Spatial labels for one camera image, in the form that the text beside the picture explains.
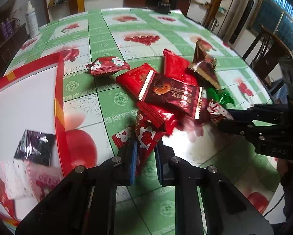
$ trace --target metal screw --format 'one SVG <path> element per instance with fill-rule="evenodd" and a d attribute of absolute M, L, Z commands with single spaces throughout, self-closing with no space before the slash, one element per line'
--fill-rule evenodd
<path fill-rule="evenodd" d="M 208 169 L 208 171 L 211 172 L 211 173 L 216 173 L 216 172 L 217 172 L 217 168 L 216 168 L 215 166 L 212 166 L 212 165 L 209 166 L 207 169 Z"/>
<path fill-rule="evenodd" d="M 75 172 L 83 173 L 84 172 L 84 166 L 79 165 L 79 166 L 75 167 Z"/>
<path fill-rule="evenodd" d="M 180 157 L 178 157 L 178 156 L 173 156 L 171 160 L 174 163 L 179 163 L 181 161 Z"/>
<path fill-rule="evenodd" d="M 121 157 L 120 157 L 120 156 L 114 156 L 114 157 L 112 158 L 112 161 L 113 161 L 114 163 L 119 163 L 119 162 L 121 161 Z"/>

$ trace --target window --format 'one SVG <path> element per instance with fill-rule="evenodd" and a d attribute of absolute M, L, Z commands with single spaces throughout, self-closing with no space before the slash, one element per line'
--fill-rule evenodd
<path fill-rule="evenodd" d="M 263 0 L 250 30 L 258 34 L 260 25 L 276 34 L 293 53 L 293 6 L 289 2 Z"/>

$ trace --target candy wrapper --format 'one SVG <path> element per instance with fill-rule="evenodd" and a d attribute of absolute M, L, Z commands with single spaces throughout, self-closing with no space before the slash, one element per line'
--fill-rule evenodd
<path fill-rule="evenodd" d="M 0 204 L 5 208 L 7 213 L 14 219 L 16 219 L 15 203 L 13 200 L 9 200 L 5 192 L 5 183 L 0 178 Z"/>
<path fill-rule="evenodd" d="M 223 119 L 234 120 L 232 115 L 226 109 L 224 109 L 219 103 L 213 103 L 213 101 L 210 101 L 207 110 L 210 114 L 210 120 L 214 124 L 218 124 L 218 122 Z"/>
<path fill-rule="evenodd" d="M 169 135 L 173 133 L 173 129 L 177 124 L 176 115 L 173 112 L 143 101 L 137 102 L 136 105 L 152 121 L 156 128 L 160 128 L 161 131 L 167 132 Z"/>
<path fill-rule="evenodd" d="M 2 161 L 1 167 L 8 199 L 35 197 L 39 202 L 63 179 L 60 168 L 27 160 Z"/>
<path fill-rule="evenodd" d="M 199 119 L 202 87 L 187 85 L 150 70 L 138 99 L 186 112 Z"/>
<path fill-rule="evenodd" d="M 179 80 L 189 85 L 198 86 L 196 77 L 188 70 L 190 62 L 168 49 L 163 50 L 164 54 L 164 76 Z"/>
<path fill-rule="evenodd" d="M 49 166 L 55 135 L 25 130 L 14 158 Z"/>
<path fill-rule="evenodd" d="M 130 70 L 130 65 L 119 57 L 99 57 L 92 64 L 86 66 L 93 76 L 110 76 L 121 70 Z"/>
<path fill-rule="evenodd" d="M 137 167 L 136 175 L 139 175 L 144 163 L 155 148 L 157 142 L 164 136 L 165 132 L 161 132 L 155 128 L 149 118 L 138 110 L 136 117 L 136 136 L 137 136 Z"/>
<path fill-rule="evenodd" d="M 226 105 L 228 103 L 235 105 L 234 99 L 226 89 L 216 90 L 209 87 L 207 88 L 207 97 L 209 100 L 213 100 L 221 105 Z"/>
<path fill-rule="evenodd" d="M 207 80 L 216 89 L 221 89 L 218 79 L 215 75 L 216 58 L 207 54 L 200 40 L 196 43 L 196 50 L 193 63 L 188 66 L 190 70 L 195 71 L 203 79 Z"/>
<path fill-rule="evenodd" d="M 116 147 L 120 149 L 123 146 L 127 146 L 131 137 L 131 133 L 134 130 L 134 126 L 129 126 L 122 131 L 115 133 L 112 136 L 112 140 L 114 141 Z"/>
<path fill-rule="evenodd" d="M 150 70 L 153 70 L 153 68 L 147 63 L 144 63 L 137 68 L 117 76 L 116 82 L 125 86 L 136 98 L 138 98 L 141 87 L 143 86 Z"/>

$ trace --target cable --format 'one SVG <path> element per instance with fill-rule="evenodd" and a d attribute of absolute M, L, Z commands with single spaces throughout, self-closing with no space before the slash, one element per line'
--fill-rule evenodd
<path fill-rule="evenodd" d="M 277 205 L 282 201 L 282 199 L 284 198 L 284 196 L 285 196 L 285 194 L 283 194 L 283 196 L 279 199 L 279 201 L 276 203 L 276 205 L 273 208 L 271 208 L 271 210 L 268 211 L 263 217 L 265 217 L 267 214 L 269 214 L 270 212 L 272 212 L 277 207 Z"/>

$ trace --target brown chocolate wrapper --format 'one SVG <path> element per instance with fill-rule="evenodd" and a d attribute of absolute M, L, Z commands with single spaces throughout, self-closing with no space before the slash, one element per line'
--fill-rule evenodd
<path fill-rule="evenodd" d="M 170 106 L 199 119 L 202 87 L 162 76 L 150 70 L 141 88 L 138 99 L 146 103 Z"/>
<path fill-rule="evenodd" d="M 201 40 L 196 43 L 195 55 L 189 69 L 195 71 L 202 78 L 207 80 L 216 89 L 221 89 L 218 79 L 215 75 L 216 58 L 207 54 L 206 49 L 201 44 Z"/>

